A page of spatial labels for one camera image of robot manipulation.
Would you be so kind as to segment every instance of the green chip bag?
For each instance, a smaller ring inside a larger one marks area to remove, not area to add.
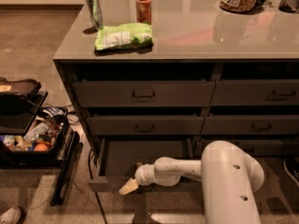
[[[151,25],[139,22],[104,26],[98,30],[95,40],[97,50],[140,49],[152,44]]]

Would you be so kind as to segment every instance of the sneaker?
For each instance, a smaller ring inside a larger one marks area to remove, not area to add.
[[[288,157],[283,162],[283,168],[284,171],[286,171],[287,175],[295,182],[295,184],[299,188],[299,162],[297,162],[292,157]]]
[[[21,217],[19,207],[11,207],[0,216],[0,224],[16,224]]]

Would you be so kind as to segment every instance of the floor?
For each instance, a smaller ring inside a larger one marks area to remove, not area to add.
[[[77,14],[75,9],[0,7],[0,77],[33,78],[49,93],[45,104],[71,105],[52,57]],[[101,192],[98,202],[88,186],[89,143],[79,125],[73,129],[83,146],[73,157],[64,203],[50,205],[60,169],[0,169],[0,213],[18,205],[23,210],[20,223],[25,224],[206,223],[201,183],[194,183],[193,191],[124,196]],[[262,223],[299,223],[299,189],[286,176],[283,159],[258,157],[257,161],[265,173],[263,186],[255,193]]]

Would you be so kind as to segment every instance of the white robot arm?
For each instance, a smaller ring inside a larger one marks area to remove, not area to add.
[[[253,192],[263,184],[263,168],[226,141],[210,143],[200,161],[161,157],[154,164],[141,165],[120,194],[138,185],[175,186],[181,176],[202,182],[206,224],[261,224]]]

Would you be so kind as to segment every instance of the gray countertop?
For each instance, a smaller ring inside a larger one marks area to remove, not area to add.
[[[267,0],[248,14],[219,7],[220,0],[152,0],[152,48],[95,51],[96,32],[84,5],[57,50],[59,61],[195,61],[299,59],[299,14]],[[135,0],[100,0],[105,25],[136,22]]]

